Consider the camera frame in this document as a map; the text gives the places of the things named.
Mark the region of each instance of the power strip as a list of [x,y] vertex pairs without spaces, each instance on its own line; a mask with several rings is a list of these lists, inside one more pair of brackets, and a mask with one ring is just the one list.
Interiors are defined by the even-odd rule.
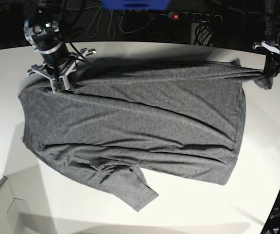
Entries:
[[222,16],[214,14],[202,14],[202,13],[192,13],[192,12],[177,12],[171,11],[168,13],[168,17],[171,20],[182,20],[189,22],[215,22],[221,23]]

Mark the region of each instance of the gray t-shirt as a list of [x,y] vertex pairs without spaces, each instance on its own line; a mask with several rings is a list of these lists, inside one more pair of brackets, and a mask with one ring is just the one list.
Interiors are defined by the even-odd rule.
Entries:
[[26,147],[79,183],[139,211],[158,196],[140,167],[224,185],[244,122],[243,80],[223,63],[93,63],[68,92],[47,80],[22,90]]

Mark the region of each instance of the blue object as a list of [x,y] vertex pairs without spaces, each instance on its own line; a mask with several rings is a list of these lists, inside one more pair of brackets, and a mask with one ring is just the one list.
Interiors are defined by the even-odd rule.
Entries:
[[165,10],[171,0],[103,0],[109,10]]

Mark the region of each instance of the white table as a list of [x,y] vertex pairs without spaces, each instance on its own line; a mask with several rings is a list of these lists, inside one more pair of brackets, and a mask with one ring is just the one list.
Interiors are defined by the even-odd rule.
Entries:
[[[98,56],[154,58],[183,56],[260,68],[265,57],[246,52],[188,45],[96,42]],[[33,78],[26,70],[41,64],[31,47],[0,50],[0,170],[15,198],[23,199],[26,226],[59,234],[259,234],[280,190],[280,75],[272,90],[243,85],[246,123],[240,155],[225,186],[142,170],[159,197],[139,213],[113,195],[60,175],[21,142],[24,115],[17,98]]]

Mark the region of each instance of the white tabletop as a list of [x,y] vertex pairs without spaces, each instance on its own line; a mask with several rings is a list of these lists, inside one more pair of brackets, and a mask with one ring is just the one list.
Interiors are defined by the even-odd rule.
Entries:
[[[265,57],[246,52],[189,45],[138,42],[76,43],[98,56],[231,62],[264,66]],[[21,88],[33,77],[26,71],[41,64],[31,47],[0,50],[0,170],[15,198],[23,199],[26,226],[59,234],[259,234],[280,190],[280,75],[271,90],[243,84],[246,123],[238,162],[225,186],[143,169],[159,197],[140,212],[115,196],[60,175],[21,142],[24,115]]]

